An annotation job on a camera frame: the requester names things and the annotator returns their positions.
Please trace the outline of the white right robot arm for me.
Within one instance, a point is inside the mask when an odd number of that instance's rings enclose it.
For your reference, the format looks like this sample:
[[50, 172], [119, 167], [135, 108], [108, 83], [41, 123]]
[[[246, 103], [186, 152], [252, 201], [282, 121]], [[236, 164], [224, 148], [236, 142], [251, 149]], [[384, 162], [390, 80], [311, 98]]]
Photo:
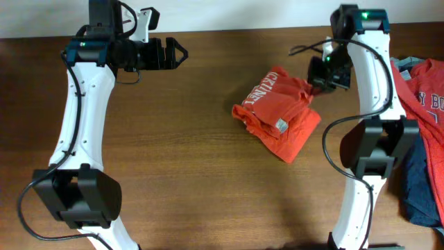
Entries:
[[339, 219], [329, 233], [327, 248], [368, 249], [373, 212], [380, 190], [419, 134], [418, 123], [407, 118], [395, 89], [389, 56], [390, 25], [382, 9], [361, 9], [342, 4], [331, 17], [332, 37], [321, 41], [321, 57], [313, 57], [307, 81], [322, 93], [349, 89], [357, 79], [359, 114], [340, 118], [356, 120], [339, 145], [341, 163], [333, 168], [346, 177]]

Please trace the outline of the orange red t-shirt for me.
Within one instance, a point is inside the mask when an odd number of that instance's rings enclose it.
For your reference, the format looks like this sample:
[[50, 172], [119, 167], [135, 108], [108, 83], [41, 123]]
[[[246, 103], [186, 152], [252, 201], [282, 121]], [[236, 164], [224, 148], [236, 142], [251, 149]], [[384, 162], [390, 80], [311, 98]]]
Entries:
[[278, 158], [292, 163], [321, 121], [309, 107], [315, 95], [306, 80], [275, 66], [242, 103], [233, 105], [232, 116]]

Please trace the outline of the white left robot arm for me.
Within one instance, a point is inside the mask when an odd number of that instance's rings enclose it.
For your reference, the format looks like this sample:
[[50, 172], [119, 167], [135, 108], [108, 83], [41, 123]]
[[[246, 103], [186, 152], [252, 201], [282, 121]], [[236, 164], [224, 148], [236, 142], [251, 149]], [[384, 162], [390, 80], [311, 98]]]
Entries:
[[122, 1], [91, 1], [89, 21], [61, 54], [68, 91], [58, 142], [47, 169], [33, 172], [34, 190], [52, 217], [96, 249], [138, 249], [119, 216], [120, 184], [104, 171], [105, 115], [119, 70], [177, 68], [187, 51], [172, 37], [150, 37], [159, 12]]

